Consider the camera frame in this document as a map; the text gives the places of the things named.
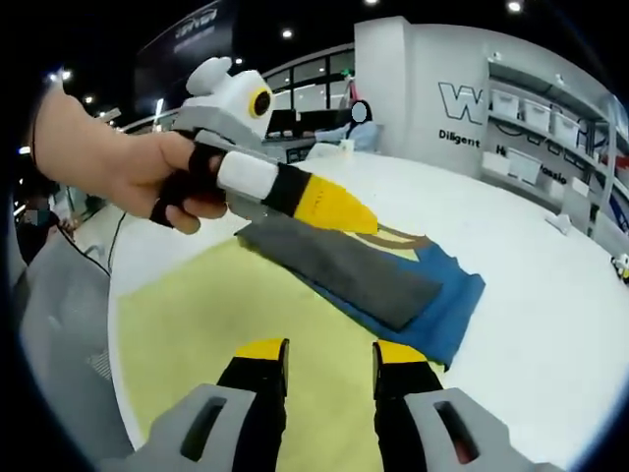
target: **black cable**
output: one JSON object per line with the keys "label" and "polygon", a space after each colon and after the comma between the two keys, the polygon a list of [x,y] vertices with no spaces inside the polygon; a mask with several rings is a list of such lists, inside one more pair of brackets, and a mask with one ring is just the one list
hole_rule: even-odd
{"label": "black cable", "polygon": [[77,246],[77,244],[72,240],[72,238],[70,236],[68,236],[66,234],[66,232],[61,228],[61,226],[57,225],[57,227],[59,228],[59,232],[61,234],[63,234],[63,237],[66,238],[66,241],[68,241],[70,243],[70,245],[75,248],[77,250],[77,252],[79,254],[81,254],[84,258],[86,258],[88,261],[91,261],[92,263],[96,264],[98,266],[98,268],[100,268],[103,272],[105,272],[107,274],[108,277],[111,277],[111,274],[107,271],[107,269],[105,267],[103,267],[102,265],[100,265],[97,261],[95,261],[94,259],[92,259],[90,256],[88,256],[86,253],[84,253],[83,251],[81,251],[81,249],[79,249],[79,247]]}
{"label": "black cable", "polygon": [[114,254],[114,246],[116,246],[116,239],[118,238],[118,233],[120,232],[120,225],[122,225],[123,219],[127,216],[127,212],[122,213],[122,216],[118,220],[118,226],[116,226],[116,232],[114,233],[114,238],[111,241],[111,248],[109,248],[109,256],[107,257],[107,267],[109,267],[109,271],[111,272],[111,257]]}

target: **camera lens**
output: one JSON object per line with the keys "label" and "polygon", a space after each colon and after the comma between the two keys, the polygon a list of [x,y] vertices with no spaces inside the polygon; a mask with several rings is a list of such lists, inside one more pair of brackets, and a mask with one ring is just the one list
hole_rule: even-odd
{"label": "camera lens", "polygon": [[271,104],[271,94],[268,91],[261,91],[254,102],[254,113],[256,117],[262,116],[268,111]]}

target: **person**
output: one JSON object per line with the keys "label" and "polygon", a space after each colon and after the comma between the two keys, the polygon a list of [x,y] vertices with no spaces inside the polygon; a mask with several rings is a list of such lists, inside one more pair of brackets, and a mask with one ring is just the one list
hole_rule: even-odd
{"label": "person", "polygon": [[365,100],[352,105],[352,119],[345,126],[330,131],[306,131],[305,137],[314,137],[318,143],[354,141],[354,150],[376,152],[378,128],[373,122],[372,108]]}
{"label": "person", "polygon": [[32,189],[17,227],[18,244],[24,262],[29,265],[44,244],[58,231],[63,231],[72,238],[75,225],[70,220],[60,219],[50,209],[44,187]]}

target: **gray folded cloth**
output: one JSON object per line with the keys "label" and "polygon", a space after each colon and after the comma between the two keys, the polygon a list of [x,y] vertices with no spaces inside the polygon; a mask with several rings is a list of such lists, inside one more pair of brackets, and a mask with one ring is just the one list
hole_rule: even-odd
{"label": "gray folded cloth", "polygon": [[263,256],[327,289],[394,330],[438,295],[441,284],[400,268],[387,255],[339,231],[284,215],[237,233]]}

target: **black ceiling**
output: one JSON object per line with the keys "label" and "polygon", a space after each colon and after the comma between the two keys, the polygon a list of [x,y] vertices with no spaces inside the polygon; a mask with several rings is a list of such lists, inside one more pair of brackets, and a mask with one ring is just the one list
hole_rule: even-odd
{"label": "black ceiling", "polygon": [[[411,23],[466,25],[525,38],[586,69],[629,102],[629,41],[624,22],[615,13],[617,0],[528,0],[525,14],[519,16],[506,13],[505,0],[380,0],[376,6],[362,0],[239,1],[236,53],[262,71],[351,42],[356,22],[402,15]],[[127,123],[137,118],[131,112],[136,53],[207,3],[115,0],[89,8],[76,2],[59,6],[57,18],[64,20],[51,21],[46,28],[65,38],[63,54],[75,73],[68,91],[76,96],[93,93],[98,100],[94,107],[120,106]],[[281,39],[284,27],[295,31],[292,40]]]}

